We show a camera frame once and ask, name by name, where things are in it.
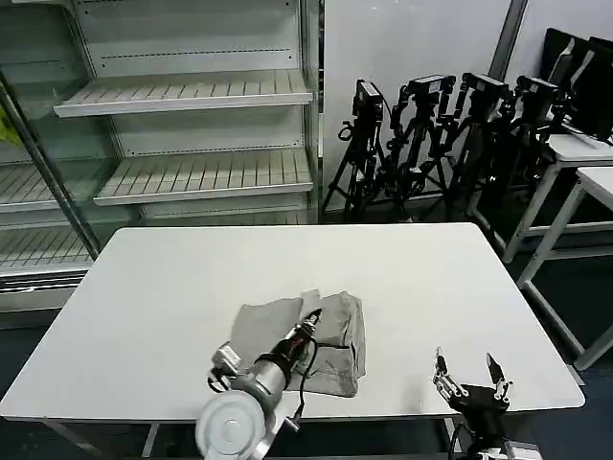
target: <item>display refrigerator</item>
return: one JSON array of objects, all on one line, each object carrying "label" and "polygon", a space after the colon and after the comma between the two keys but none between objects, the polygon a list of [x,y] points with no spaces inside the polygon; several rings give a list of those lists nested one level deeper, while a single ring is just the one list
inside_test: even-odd
[{"label": "display refrigerator", "polygon": [[315,223],[322,5],[0,0],[0,312],[122,227]]}]

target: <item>gray cloth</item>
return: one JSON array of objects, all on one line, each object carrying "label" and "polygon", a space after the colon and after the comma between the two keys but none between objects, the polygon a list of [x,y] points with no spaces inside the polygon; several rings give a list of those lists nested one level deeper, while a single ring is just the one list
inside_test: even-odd
[{"label": "gray cloth", "polygon": [[[305,391],[353,397],[357,393],[357,380],[366,374],[366,342],[362,303],[347,292],[320,299],[319,291],[312,290],[296,299],[259,306],[243,305],[232,328],[232,346],[247,368],[316,309],[322,309],[315,332],[319,351],[307,376]],[[310,345],[296,365],[289,390],[299,389],[313,348]]]}]

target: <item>white desk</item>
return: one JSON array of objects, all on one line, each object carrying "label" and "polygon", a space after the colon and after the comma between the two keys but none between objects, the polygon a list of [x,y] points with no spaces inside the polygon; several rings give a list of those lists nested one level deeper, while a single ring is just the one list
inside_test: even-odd
[{"label": "white desk", "polygon": [[[453,376],[474,384],[490,384],[491,352],[515,382],[511,411],[584,403],[472,224],[151,228],[113,237],[0,415],[48,425],[192,422],[212,396],[210,356],[240,305],[313,288],[362,299],[367,374],[355,398],[307,394],[307,418],[452,413],[432,384],[439,345]],[[285,399],[297,405],[297,394]]]},{"label": "white desk", "polygon": [[[554,134],[550,136],[548,145],[554,154],[555,161],[543,175],[511,239],[509,242],[505,242],[496,232],[493,232],[494,243],[499,252],[503,254],[502,260],[505,264],[513,260],[524,238],[542,236],[549,230],[549,225],[532,227],[532,224],[549,192],[552,190],[557,176],[564,168],[613,166],[613,148],[605,142],[600,142],[585,134],[576,132]],[[474,216],[484,228],[491,231],[489,222],[477,209],[480,197],[480,193],[473,195],[467,212],[469,215]],[[565,232],[568,233],[605,230],[613,230],[613,221],[571,223],[565,227]]]},{"label": "white desk", "polygon": [[[613,167],[579,168],[577,176],[579,177],[577,184],[566,198],[554,223],[552,223],[551,229],[545,234],[543,241],[537,247],[530,262],[517,280],[517,286],[529,293],[536,304],[553,320],[554,325],[578,356],[575,367],[582,371],[613,347],[613,325],[586,350],[532,282],[534,275],[545,261],[613,255],[613,246],[554,249],[557,240],[569,225],[568,222],[586,194],[593,196],[613,211]],[[586,302],[588,304],[590,300],[590,296],[587,296]]]}]

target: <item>shelf rack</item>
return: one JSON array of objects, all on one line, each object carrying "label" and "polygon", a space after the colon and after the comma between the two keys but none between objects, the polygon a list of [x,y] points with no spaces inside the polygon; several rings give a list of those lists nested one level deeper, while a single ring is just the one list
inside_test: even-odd
[{"label": "shelf rack", "polygon": [[131,157],[94,198],[100,206],[309,192],[304,149]]},{"label": "shelf rack", "polygon": [[[88,199],[96,192],[100,168],[74,162],[62,168],[65,185],[74,200]],[[59,209],[51,191],[33,164],[13,164],[0,168],[0,213]]]},{"label": "shelf rack", "polygon": [[92,264],[71,227],[0,231],[0,272],[39,272],[41,268],[87,269]]},{"label": "shelf rack", "polygon": [[59,117],[86,117],[311,101],[300,69],[256,70],[94,80],[55,112]]}]

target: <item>cable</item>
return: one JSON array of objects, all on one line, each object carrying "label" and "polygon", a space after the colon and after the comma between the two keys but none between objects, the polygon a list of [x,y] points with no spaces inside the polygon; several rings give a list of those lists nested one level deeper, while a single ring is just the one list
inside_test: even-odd
[{"label": "cable", "polygon": [[221,393],[223,391],[213,384],[213,380],[210,377],[207,377],[207,383],[209,384],[209,388],[211,388],[215,393]]},{"label": "cable", "polygon": [[387,107],[387,113],[390,116],[390,118],[392,118],[392,110],[390,109],[390,105],[387,103],[387,99],[385,99],[385,96],[383,96],[383,93],[381,92],[381,90],[377,88],[376,84],[374,84],[372,81],[371,81],[371,85],[379,92],[379,94],[381,95],[381,98],[383,98],[383,102],[385,103],[385,106]]},{"label": "cable", "polygon": [[310,337],[308,340],[313,343],[315,348],[313,349],[313,356],[311,357],[310,362],[303,373],[303,378],[300,381],[300,405],[296,409],[296,412],[294,412],[294,422],[298,422],[303,416],[303,410],[305,410],[305,382],[307,381],[308,373],[310,372],[311,367],[313,367],[313,363],[317,357],[317,351],[319,350],[317,340],[315,340],[313,337]]},{"label": "cable", "polygon": [[214,392],[222,393],[223,391],[228,391],[230,389],[228,388],[228,385],[226,385],[222,379],[216,378],[216,380],[217,380],[217,383],[219,383],[221,387],[223,388],[222,390],[220,390],[219,388],[215,386],[213,379],[211,379],[210,377],[207,377],[207,383],[209,385],[209,388],[211,388]]}]

